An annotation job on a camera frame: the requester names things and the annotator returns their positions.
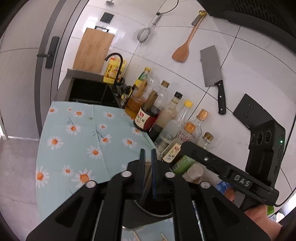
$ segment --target wooden cutting board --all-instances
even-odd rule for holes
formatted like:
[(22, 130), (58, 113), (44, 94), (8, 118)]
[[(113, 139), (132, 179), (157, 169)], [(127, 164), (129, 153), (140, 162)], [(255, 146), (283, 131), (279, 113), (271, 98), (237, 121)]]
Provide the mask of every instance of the wooden cutting board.
[(113, 34), (87, 28), (80, 42), (73, 69), (100, 73), (113, 38)]

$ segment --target tiled floor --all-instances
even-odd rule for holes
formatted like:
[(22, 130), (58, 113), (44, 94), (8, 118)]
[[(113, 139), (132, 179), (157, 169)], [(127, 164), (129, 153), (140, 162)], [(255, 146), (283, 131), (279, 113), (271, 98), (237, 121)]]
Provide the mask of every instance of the tiled floor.
[[(244, 169), (248, 156), (250, 132), (232, 115), (245, 93), (262, 105), (285, 129), (288, 137), (296, 113), (296, 54), (277, 41), (254, 30), (206, 16), (195, 33), (184, 63), (171, 56), (192, 30), (191, 22), (202, 6), (196, 0), (183, 0), (171, 12), (164, 14), (141, 46), (136, 39), (141, 28), (147, 27), (155, 14), (174, 7), (175, 0), (114, 1), (90, 0), (73, 30), (63, 61), (60, 81), (72, 68), (86, 27), (104, 26), (115, 34), (109, 53), (119, 52), (127, 61), (124, 78), (132, 84), (147, 66), (160, 80), (170, 82), (171, 96), (178, 90), (194, 105), (188, 118), (201, 108), (210, 112), (203, 130), (213, 134), (211, 151), (237, 167)], [(114, 14), (110, 24), (99, 21), (107, 11)], [(217, 113), (217, 89), (204, 86), (200, 50), (215, 45), (226, 93), (227, 114)], [(276, 188), (278, 203), (296, 186), (294, 156), (296, 133), (293, 133), (282, 162)]]
[(38, 145), (37, 141), (16, 139), (0, 142), (0, 212), (20, 241), (39, 224), (35, 189)]

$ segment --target black faucet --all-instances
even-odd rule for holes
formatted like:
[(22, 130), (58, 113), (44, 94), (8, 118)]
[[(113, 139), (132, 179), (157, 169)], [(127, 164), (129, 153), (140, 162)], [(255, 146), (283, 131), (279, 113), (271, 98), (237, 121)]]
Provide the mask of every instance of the black faucet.
[(119, 64), (119, 68), (118, 68), (118, 71), (117, 71), (117, 75), (116, 75), (116, 78), (114, 80), (114, 84), (113, 84), (113, 87), (112, 89), (116, 89), (116, 85), (117, 85), (117, 81), (118, 81), (118, 76), (120, 74), (120, 70), (121, 70), (121, 67), (122, 67), (122, 64), (123, 64), (123, 58), (122, 58), (122, 55), (120, 53), (111, 53), (109, 54), (106, 58), (105, 58), (105, 61), (108, 61), (108, 59), (113, 56), (113, 55), (118, 55), (120, 57), (120, 64)]

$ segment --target floral tablecloth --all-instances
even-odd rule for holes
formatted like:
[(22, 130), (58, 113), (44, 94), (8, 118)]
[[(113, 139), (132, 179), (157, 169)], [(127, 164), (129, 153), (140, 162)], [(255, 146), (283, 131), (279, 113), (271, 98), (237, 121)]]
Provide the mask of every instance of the floral tablecloth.
[[(48, 217), (88, 180), (110, 180), (154, 148), (146, 133), (123, 109), (75, 102), (53, 102), (43, 127), (36, 164), (36, 197), (40, 221)], [(136, 231), (141, 241), (174, 240), (172, 219)], [(123, 230), (122, 241), (134, 241)]]

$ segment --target black sink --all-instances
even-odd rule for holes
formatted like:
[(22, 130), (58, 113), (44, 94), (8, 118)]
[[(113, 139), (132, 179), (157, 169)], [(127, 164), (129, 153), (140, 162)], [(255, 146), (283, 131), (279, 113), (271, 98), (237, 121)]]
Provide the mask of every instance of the black sink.
[(69, 101), (119, 107), (109, 84), (84, 79), (74, 79)]

